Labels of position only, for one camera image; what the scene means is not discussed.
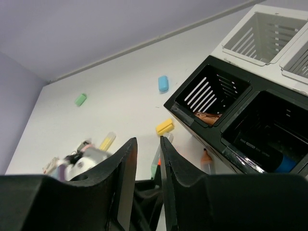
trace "brown object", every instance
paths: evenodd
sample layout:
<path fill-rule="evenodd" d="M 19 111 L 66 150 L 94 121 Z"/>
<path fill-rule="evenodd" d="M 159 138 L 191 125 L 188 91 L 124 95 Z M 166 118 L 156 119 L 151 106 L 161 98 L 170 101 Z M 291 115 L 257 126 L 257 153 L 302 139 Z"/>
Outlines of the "brown object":
<path fill-rule="evenodd" d="M 207 123 L 208 125 L 213 125 L 221 117 L 222 114 L 210 114 L 204 112 L 196 112 L 196 117 Z"/>

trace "yellow marker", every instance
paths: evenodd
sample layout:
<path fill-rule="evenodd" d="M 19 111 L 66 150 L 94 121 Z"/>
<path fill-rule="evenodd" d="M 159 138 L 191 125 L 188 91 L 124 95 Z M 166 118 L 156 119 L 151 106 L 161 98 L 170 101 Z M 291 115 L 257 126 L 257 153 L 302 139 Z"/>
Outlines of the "yellow marker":
<path fill-rule="evenodd" d="M 165 132 L 170 132 L 174 129 L 172 119 L 167 119 L 165 122 L 161 123 L 156 127 L 156 133 L 162 136 Z"/>
<path fill-rule="evenodd" d="M 107 137 L 101 143 L 99 149 L 106 152 L 108 148 L 110 147 L 110 145 L 115 140 L 115 138 L 116 138 L 116 134 L 114 132 L 109 132 Z"/>

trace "blue sponge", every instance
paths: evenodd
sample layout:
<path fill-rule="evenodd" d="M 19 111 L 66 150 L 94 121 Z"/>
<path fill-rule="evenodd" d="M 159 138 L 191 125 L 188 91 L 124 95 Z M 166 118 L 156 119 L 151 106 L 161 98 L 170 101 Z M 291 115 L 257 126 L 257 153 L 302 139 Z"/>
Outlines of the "blue sponge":
<path fill-rule="evenodd" d="M 280 166 L 275 170 L 275 172 L 290 172 L 296 165 L 294 160 L 291 160 L 287 156 L 283 155 L 282 162 Z"/>
<path fill-rule="evenodd" d="M 158 89 L 161 93 L 169 90 L 169 82 L 167 76 L 161 76 L 158 78 Z"/>

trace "plastic container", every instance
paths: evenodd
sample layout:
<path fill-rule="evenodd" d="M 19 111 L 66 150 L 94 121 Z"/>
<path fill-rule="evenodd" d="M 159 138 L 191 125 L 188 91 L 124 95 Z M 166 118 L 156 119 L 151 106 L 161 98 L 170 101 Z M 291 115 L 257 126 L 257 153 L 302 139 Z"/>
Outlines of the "plastic container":
<path fill-rule="evenodd" d="M 223 51 L 259 66 L 274 64 L 307 26 L 305 12 L 256 5 L 223 40 Z"/>
<path fill-rule="evenodd" d="M 286 54 L 281 68 L 284 76 L 308 84 L 308 31 Z"/>
<path fill-rule="evenodd" d="M 222 134 L 267 172 L 290 172 L 308 153 L 308 110 L 260 92 Z"/>
<path fill-rule="evenodd" d="M 204 154 L 200 161 L 200 167 L 201 167 L 201 170 L 208 175 L 215 174 L 214 161 L 211 158 L 211 156 L 207 153 L 206 148 L 204 148 Z"/>
<path fill-rule="evenodd" d="M 214 123 L 215 126 L 248 88 L 248 82 L 207 65 L 189 83 L 176 102 L 185 107 L 191 116 L 197 112 L 222 115 Z M 209 127 L 199 118 L 198 121 L 204 127 Z"/>

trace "purple wall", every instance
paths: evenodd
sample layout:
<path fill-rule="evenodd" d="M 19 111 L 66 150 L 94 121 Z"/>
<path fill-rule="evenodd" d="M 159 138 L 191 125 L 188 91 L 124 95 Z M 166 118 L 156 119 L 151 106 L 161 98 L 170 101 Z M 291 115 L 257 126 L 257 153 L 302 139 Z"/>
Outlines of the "purple wall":
<path fill-rule="evenodd" d="M 6 169 L 46 81 L 0 53 L 0 174 Z"/>
<path fill-rule="evenodd" d="M 3 0 L 0 52 L 54 80 L 245 2 Z"/>

